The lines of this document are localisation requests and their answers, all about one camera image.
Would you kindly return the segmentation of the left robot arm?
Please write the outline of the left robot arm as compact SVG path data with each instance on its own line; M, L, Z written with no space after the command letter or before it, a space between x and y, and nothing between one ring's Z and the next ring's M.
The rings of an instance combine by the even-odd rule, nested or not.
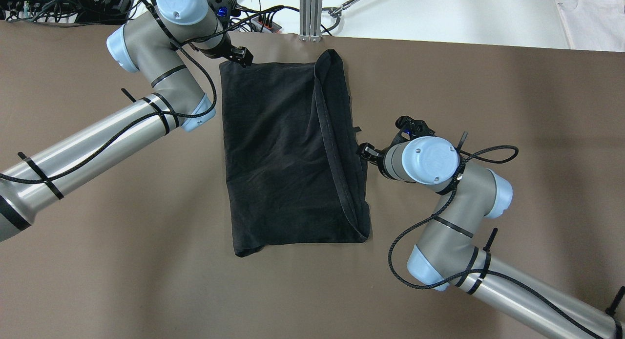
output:
M181 127L190 132L216 114L183 62L190 44L211 59L250 66L252 53L232 45L227 23L208 0L156 0L147 11L115 30L106 41L124 70L140 72L152 93L1 174L1 239L34 223L41 210L60 201L112 166Z

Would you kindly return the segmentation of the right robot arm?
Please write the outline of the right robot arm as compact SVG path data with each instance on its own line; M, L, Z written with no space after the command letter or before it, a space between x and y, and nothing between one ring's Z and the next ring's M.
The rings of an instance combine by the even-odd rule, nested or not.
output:
M463 150L467 133L453 144L424 121L401 116L390 145L362 143L357 154L387 179L421 185L439 201L429 217L400 233L388 250L388 267L413 289L444 292L449 286L475 297L552 339L622 339L624 323L615 312L620 289L607 310L598 310L493 256L498 234L475 243L485 219L511 205L513 187L483 163L502 165L518 155L513 145Z

